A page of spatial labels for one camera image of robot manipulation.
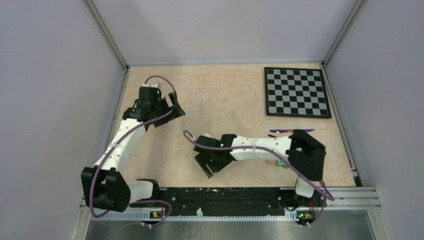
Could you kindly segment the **beige cloth napkin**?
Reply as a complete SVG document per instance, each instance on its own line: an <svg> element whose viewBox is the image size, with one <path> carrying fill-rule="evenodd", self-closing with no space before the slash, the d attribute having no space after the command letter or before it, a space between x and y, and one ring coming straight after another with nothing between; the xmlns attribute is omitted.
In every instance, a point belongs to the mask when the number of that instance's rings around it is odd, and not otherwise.
<svg viewBox="0 0 424 240"><path fill-rule="evenodd" d="M209 134L215 139L220 139L225 134L235 134L243 137L250 136L235 113L227 113L209 121L202 128L202 133Z"/></svg>

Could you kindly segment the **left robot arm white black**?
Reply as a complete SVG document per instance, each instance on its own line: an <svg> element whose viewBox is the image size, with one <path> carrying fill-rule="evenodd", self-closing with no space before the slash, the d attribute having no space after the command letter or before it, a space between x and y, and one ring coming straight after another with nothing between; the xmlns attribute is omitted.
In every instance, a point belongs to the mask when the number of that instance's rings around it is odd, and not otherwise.
<svg viewBox="0 0 424 240"><path fill-rule="evenodd" d="M139 140L150 125L159 127L185 116L175 90L168 94L172 105L157 83L141 86L138 98L122 116L118 131L103 156L81 172L85 203L92 209L123 212L136 201L142 200L154 207L160 202L159 184L152 179L127 183L122 175Z"/></svg>

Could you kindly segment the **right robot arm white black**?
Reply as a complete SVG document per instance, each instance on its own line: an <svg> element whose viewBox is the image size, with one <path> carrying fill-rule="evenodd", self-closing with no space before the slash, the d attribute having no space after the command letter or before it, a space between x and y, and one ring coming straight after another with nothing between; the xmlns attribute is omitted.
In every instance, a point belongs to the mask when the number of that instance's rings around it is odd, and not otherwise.
<svg viewBox="0 0 424 240"><path fill-rule="evenodd" d="M302 129L294 129L288 136L271 138L224 134L216 139L205 134L195 137L187 130L183 135L193 144L193 150L197 152L195 159L209 178L232 162L280 161L298 177L293 192L297 205L307 206L314 193L334 200L323 182L326 147Z"/></svg>

